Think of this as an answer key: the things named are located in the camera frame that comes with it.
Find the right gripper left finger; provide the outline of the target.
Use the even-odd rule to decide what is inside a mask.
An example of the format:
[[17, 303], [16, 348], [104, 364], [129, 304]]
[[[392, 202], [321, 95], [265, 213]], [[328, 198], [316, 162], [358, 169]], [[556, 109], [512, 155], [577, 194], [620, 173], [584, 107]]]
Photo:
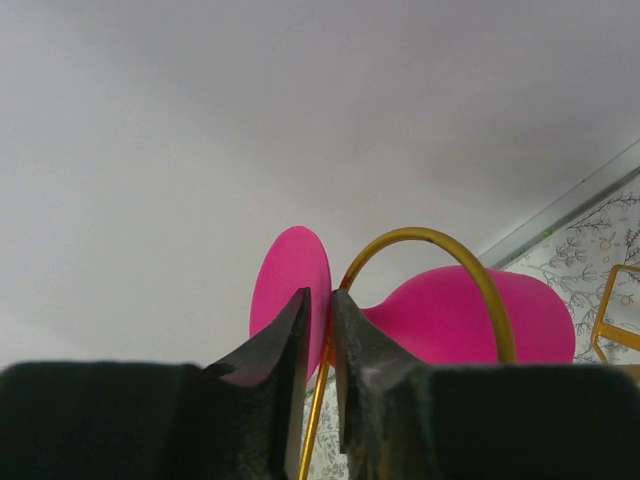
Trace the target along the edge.
[[29, 362], [1, 374], [5, 479], [293, 479], [311, 294], [192, 364]]

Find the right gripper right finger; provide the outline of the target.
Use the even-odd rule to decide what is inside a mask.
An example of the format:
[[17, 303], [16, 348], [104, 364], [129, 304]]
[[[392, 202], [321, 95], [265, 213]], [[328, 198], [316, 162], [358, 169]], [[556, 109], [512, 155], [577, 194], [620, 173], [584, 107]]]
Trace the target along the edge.
[[431, 366], [333, 294], [353, 479], [635, 479], [639, 389], [605, 365]]

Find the magenta wine glass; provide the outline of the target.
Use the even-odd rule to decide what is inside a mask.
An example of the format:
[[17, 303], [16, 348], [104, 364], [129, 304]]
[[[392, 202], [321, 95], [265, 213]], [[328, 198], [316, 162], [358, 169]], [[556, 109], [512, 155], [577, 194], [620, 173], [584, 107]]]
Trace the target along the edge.
[[[511, 344], [520, 364], [570, 364], [576, 350], [571, 315], [560, 296], [533, 277], [485, 268], [461, 243], [424, 227], [392, 230], [352, 261], [341, 288], [349, 289], [365, 264], [403, 241], [426, 241], [456, 261], [420, 273], [397, 287], [365, 317], [429, 364], [496, 364]], [[329, 328], [332, 280], [319, 237], [303, 226], [282, 232], [271, 245], [252, 296], [249, 334], [264, 330], [300, 288], [311, 292], [309, 374], [319, 367]]]

